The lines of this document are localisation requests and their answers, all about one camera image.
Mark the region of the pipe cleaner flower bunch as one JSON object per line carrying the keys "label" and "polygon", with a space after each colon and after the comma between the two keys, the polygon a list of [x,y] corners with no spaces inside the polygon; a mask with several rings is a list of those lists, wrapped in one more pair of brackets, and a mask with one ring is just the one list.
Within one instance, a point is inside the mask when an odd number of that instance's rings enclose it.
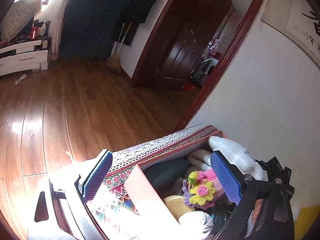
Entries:
{"label": "pipe cleaner flower bunch", "polygon": [[212,168],[205,171],[188,170],[182,180],[184,204],[207,210],[216,204],[231,204]]}

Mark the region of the round yellow cushion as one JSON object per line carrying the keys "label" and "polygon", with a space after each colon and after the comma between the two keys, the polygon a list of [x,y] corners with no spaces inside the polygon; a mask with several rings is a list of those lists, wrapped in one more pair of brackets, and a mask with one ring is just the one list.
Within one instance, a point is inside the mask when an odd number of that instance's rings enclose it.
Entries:
{"label": "round yellow cushion", "polygon": [[195,208],[184,203],[185,198],[180,195],[172,195],[163,199],[164,204],[178,221],[185,213],[194,212]]}

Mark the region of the teal glasses case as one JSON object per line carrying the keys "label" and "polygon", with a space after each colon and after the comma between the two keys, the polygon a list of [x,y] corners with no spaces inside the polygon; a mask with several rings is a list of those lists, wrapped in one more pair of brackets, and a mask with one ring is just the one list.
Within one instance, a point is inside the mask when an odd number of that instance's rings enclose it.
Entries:
{"label": "teal glasses case", "polygon": [[177,158],[157,163],[144,171],[144,174],[152,187],[159,192],[167,189],[183,176],[189,165],[187,159]]}

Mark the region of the white plush bear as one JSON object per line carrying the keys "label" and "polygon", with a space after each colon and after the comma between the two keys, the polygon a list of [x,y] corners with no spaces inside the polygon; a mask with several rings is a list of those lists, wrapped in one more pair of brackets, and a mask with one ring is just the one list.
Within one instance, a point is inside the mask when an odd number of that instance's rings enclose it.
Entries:
{"label": "white plush bear", "polygon": [[220,151],[230,164],[242,174],[251,174],[256,180],[267,181],[266,172],[249,154],[248,149],[230,139],[211,136],[208,144],[213,151]]}

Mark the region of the colourful patterned bed cover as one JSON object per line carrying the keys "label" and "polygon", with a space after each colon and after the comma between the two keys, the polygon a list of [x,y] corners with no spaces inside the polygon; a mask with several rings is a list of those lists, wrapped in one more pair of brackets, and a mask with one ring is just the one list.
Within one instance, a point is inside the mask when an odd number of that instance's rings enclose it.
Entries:
{"label": "colourful patterned bed cover", "polygon": [[209,148],[212,135],[221,131],[199,124],[115,152],[110,171],[87,203],[103,239],[165,239],[176,229],[161,191],[191,166],[191,152]]}

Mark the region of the yellow pillow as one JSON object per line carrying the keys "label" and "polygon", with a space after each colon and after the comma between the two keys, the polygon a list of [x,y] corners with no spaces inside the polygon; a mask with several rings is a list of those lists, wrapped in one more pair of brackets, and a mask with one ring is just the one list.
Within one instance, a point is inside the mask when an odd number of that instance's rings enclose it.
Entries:
{"label": "yellow pillow", "polygon": [[297,220],[294,222],[295,239],[302,239],[316,221],[319,215],[319,205],[304,207],[300,210]]}

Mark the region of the straw broom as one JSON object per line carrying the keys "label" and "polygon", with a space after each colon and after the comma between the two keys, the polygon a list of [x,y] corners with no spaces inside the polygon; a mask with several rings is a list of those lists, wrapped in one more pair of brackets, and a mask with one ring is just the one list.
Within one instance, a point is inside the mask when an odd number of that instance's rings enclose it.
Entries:
{"label": "straw broom", "polygon": [[124,32],[125,23],[122,24],[122,29],[120,31],[118,41],[116,42],[116,48],[114,50],[114,53],[109,58],[107,58],[107,60],[104,63],[104,66],[109,71],[111,71],[112,73],[117,74],[117,75],[121,74],[119,52],[120,52],[120,49],[124,43],[125,37],[127,36],[129,29],[131,28],[131,25],[132,25],[132,22],[129,23],[126,31]]}

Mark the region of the white drawer cabinet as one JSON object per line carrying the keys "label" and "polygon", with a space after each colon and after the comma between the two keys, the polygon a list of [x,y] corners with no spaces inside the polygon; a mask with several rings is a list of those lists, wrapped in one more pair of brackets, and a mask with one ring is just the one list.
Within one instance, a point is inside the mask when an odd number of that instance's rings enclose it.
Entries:
{"label": "white drawer cabinet", "polygon": [[44,36],[35,40],[13,43],[1,48],[0,75],[25,70],[47,70],[51,38]]}

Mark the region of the dark wooden door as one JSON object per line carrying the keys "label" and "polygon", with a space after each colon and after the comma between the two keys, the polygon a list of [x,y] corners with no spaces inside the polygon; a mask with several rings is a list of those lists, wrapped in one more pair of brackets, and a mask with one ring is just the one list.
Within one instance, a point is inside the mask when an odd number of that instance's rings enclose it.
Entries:
{"label": "dark wooden door", "polygon": [[181,90],[186,85],[231,7],[231,0],[196,0],[178,31],[168,57],[157,71],[152,82],[154,88]]}

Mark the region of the calligraphy scroll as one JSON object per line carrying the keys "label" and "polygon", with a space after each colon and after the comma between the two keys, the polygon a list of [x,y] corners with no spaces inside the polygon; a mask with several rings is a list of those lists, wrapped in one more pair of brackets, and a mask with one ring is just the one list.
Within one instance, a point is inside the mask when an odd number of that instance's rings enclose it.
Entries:
{"label": "calligraphy scroll", "polygon": [[267,0],[261,20],[319,64],[319,20],[306,0]]}

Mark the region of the dark red door frame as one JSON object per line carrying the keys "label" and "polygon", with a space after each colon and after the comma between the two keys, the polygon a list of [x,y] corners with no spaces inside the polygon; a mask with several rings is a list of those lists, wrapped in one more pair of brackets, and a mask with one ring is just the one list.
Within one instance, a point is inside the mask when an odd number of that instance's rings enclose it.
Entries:
{"label": "dark red door frame", "polygon": [[232,0],[168,0],[139,57],[133,87],[181,90],[231,8]]}

